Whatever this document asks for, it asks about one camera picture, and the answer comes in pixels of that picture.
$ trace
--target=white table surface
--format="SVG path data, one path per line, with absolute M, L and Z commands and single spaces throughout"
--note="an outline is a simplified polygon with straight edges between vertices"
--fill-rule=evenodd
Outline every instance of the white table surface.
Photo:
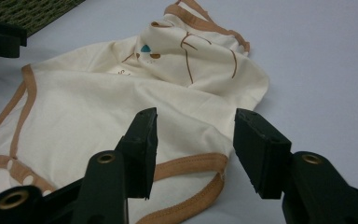
M 88 0 L 28 39 L 19 59 L 0 58 L 0 112 L 21 83 L 21 67 L 88 44 L 138 35 L 174 1 Z M 256 111 L 292 152 L 329 159 L 358 188 L 358 1 L 199 0 L 219 25 L 251 42 L 269 75 Z M 281 201 L 262 201 L 235 156 L 215 204 L 186 223 L 284 223 Z

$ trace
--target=brass grommet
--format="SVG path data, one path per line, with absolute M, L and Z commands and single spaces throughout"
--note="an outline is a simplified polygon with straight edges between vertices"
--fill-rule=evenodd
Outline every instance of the brass grommet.
M 105 164 L 105 163 L 109 163 L 111 161 L 115 160 L 115 155 L 114 154 L 110 154 L 110 153 L 106 153 L 101 155 L 100 157 L 98 157 L 97 161 L 101 164 Z
M 0 201 L 0 209 L 7 210 L 19 206 L 29 197 L 29 193 L 25 189 L 17 190 L 9 193 Z
M 311 154 L 302 155 L 302 159 L 308 163 L 315 164 L 315 165 L 319 165 L 322 163 L 322 160 L 319 157 Z

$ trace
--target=black clamp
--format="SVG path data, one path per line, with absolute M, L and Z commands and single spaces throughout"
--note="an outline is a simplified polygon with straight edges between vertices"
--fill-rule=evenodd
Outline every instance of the black clamp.
M 19 58 L 20 46 L 27 46 L 27 31 L 19 26 L 0 22 L 0 57 Z
M 290 152 L 292 143 L 259 114 L 238 109 L 234 147 L 262 199 L 280 199 L 289 224 L 358 223 L 358 189 L 328 159 Z
M 128 198 L 150 197 L 157 109 L 139 112 L 115 150 L 91 157 L 85 176 L 47 196 L 35 186 L 0 193 L 0 224 L 129 223 Z

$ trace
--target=snap button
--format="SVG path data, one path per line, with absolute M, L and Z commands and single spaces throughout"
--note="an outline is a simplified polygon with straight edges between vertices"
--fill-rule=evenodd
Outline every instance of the snap button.
M 11 170 L 11 167 L 13 166 L 13 160 L 10 160 L 7 162 L 7 169 Z
M 34 182 L 34 177 L 31 175 L 28 175 L 27 177 L 25 177 L 25 179 L 22 181 L 22 185 L 32 185 L 32 183 Z

